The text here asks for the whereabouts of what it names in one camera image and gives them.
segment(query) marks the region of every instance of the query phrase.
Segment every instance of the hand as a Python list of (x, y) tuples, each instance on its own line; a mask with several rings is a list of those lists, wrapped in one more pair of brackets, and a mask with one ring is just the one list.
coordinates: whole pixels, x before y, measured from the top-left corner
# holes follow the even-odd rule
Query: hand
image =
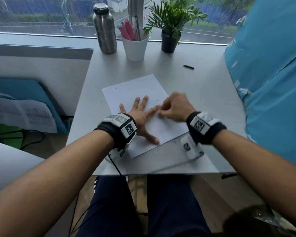
[[(148, 117), (150, 117), (160, 109), (160, 105), (156, 105), (155, 107), (152, 107), (147, 111), (144, 111), (147, 100), (148, 100), (148, 96), (144, 96), (141, 104), (138, 106), (140, 97), (136, 97), (132, 110), (127, 114), (131, 115), (136, 122), (137, 135), (145, 137), (149, 142), (153, 144), (158, 144), (159, 139), (148, 133), (148, 131), (146, 130), (145, 124)], [(124, 105), (122, 103), (120, 103), (120, 110), (122, 113), (126, 113)]]
[(186, 122), (187, 117), (195, 111), (185, 93), (173, 92), (164, 100), (159, 117), (167, 117), (177, 122)]

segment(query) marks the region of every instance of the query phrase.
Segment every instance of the black wrist strap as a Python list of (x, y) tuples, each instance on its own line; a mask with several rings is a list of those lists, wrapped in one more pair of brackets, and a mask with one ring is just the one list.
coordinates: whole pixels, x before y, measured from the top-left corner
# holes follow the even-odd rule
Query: black wrist strap
[(194, 142), (197, 143), (201, 143), (203, 145), (211, 145), (214, 137), (223, 129), (227, 129), (227, 127), (222, 124), (221, 122), (217, 122), (214, 125), (212, 125), (209, 130), (205, 133), (205, 135), (201, 134), (200, 132), (198, 132), (196, 129), (194, 129), (190, 123), (192, 122), (192, 120), (199, 114), (201, 113), (200, 111), (195, 111), (192, 114), (190, 114), (187, 119), (186, 119), (186, 123), (187, 123), (187, 127), (189, 129), (190, 135), (192, 137), (192, 139), (194, 140)]
[(128, 125), (131, 121), (134, 122), (136, 125), (136, 122), (134, 118), (126, 113), (123, 113), (124, 115), (127, 115), (130, 119), (127, 120), (122, 126), (117, 127), (113, 125), (110, 122), (101, 122), (98, 127), (96, 127), (94, 130), (102, 130), (107, 132), (114, 140), (114, 148), (117, 149), (124, 149), (126, 144), (130, 142), (130, 140), (133, 138), (133, 136), (136, 134), (135, 132), (130, 135), (127, 139), (124, 137), (124, 135), (121, 132), (121, 129)]

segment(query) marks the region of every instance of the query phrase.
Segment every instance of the pink marker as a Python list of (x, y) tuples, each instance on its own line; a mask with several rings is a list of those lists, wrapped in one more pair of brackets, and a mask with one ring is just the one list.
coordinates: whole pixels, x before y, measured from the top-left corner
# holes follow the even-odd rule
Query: pink marker
[(129, 20), (126, 19), (124, 23), (125, 23), (126, 31), (129, 35), (129, 37), (131, 38), (132, 41), (134, 41), (135, 40), (134, 30), (133, 30), (132, 26), (130, 25)]
[(125, 38), (126, 40), (131, 41), (132, 39), (129, 37), (127, 31), (125, 30), (125, 28), (121, 25), (118, 25), (117, 28), (121, 31), (122, 37)]

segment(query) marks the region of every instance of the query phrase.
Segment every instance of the street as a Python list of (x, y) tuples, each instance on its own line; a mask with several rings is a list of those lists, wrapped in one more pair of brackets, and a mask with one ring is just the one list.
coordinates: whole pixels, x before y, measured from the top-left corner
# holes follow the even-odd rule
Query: street
[[(160, 4), (159, 0), (155, 0), (156, 5)], [(143, 26), (148, 23), (149, 8), (144, 8), (144, 20)], [(115, 20), (115, 32), (116, 36), (120, 36), (120, 31), (117, 29), (117, 25), (128, 18), (128, 15)], [(62, 29), (63, 23), (60, 22), (14, 22), (0, 24), (0, 31), (2, 32), (18, 32), (18, 33), (33, 33), (33, 34), (49, 34), (49, 35), (66, 35), (70, 36), (66, 29)], [(93, 23), (80, 22), (72, 23), (73, 35), (81, 37), (96, 37), (96, 30)], [(228, 44), (233, 39), (234, 34), (227, 34), (220, 30), (219, 27), (208, 27), (194, 24), (193, 26), (186, 25), (183, 28), (180, 41), (183, 42), (201, 42), (201, 43), (223, 43)], [(149, 33), (150, 40), (161, 40), (161, 29), (153, 28)]]

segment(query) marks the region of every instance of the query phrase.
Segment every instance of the white pen holder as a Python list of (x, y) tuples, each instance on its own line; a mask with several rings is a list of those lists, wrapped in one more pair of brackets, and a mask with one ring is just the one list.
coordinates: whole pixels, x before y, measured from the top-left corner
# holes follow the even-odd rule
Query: white pen holder
[(129, 41), (122, 37), (126, 58), (132, 62), (142, 61), (145, 56), (149, 35), (145, 36), (141, 31), (140, 36), (145, 39), (142, 41)]

